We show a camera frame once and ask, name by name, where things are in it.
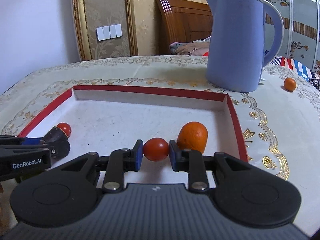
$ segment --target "screw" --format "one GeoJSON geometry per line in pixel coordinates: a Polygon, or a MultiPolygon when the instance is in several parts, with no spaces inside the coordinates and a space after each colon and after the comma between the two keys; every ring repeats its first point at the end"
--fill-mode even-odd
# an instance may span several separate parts
{"type": "Polygon", "coordinates": [[[120,184],[117,182],[114,182],[114,181],[109,181],[109,182],[105,183],[103,185],[103,187],[105,189],[109,189],[109,190],[116,190],[116,189],[120,188],[120,184]]]}
{"type": "Polygon", "coordinates": [[[196,190],[204,190],[208,187],[208,185],[202,181],[197,181],[192,183],[191,187],[196,190]]]}

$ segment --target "floral tablecloth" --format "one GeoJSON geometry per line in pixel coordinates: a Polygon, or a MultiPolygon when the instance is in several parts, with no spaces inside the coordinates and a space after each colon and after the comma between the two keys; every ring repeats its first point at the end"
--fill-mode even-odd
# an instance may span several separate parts
{"type": "MultiPolygon", "coordinates": [[[[320,226],[320,92],[292,70],[268,65],[251,93],[225,91],[205,79],[207,57],[147,56],[85,61],[31,73],[0,96],[1,134],[16,135],[73,85],[155,86],[229,93],[243,129],[250,164],[292,182],[302,195],[295,224],[308,235],[320,226]],[[283,80],[292,77],[289,93],[283,80]]],[[[15,183],[2,182],[2,226],[15,223],[8,199],[15,183]]]]}

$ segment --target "cherry tomato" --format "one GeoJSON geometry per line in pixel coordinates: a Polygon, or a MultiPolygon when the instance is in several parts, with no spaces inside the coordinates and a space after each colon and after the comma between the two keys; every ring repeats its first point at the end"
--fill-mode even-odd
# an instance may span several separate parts
{"type": "Polygon", "coordinates": [[[57,125],[57,127],[59,127],[62,131],[64,131],[66,136],[70,137],[70,135],[71,135],[71,126],[70,125],[68,125],[65,122],[61,122],[57,125]]]}
{"type": "Polygon", "coordinates": [[[162,161],[169,155],[169,145],[162,138],[152,138],[144,144],[143,154],[150,161],[162,161]]]}

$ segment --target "wooden headboard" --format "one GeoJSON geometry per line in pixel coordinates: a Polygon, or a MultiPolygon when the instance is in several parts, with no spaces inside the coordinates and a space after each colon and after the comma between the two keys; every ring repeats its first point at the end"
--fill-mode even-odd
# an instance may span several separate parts
{"type": "Polygon", "coordinates": [[[159,53],[169,55],[173,42],[192,42],[211,35],[209,5],[187,0],[156,0],[161,13],[159,53]]]}

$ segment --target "blue kettle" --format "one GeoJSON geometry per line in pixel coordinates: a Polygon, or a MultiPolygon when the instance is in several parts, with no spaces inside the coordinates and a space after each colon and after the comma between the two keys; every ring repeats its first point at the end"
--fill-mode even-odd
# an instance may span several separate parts
{"type": "Polygon", "coordinates": [[[262,68],[278,54],[283,40],[279,11],[265,0],[206,0],[213,16],[207,79],[227,90],[252,92],[262,68]],[[275,27],[270,51],[264,55],[265,14],[275,27]]]}

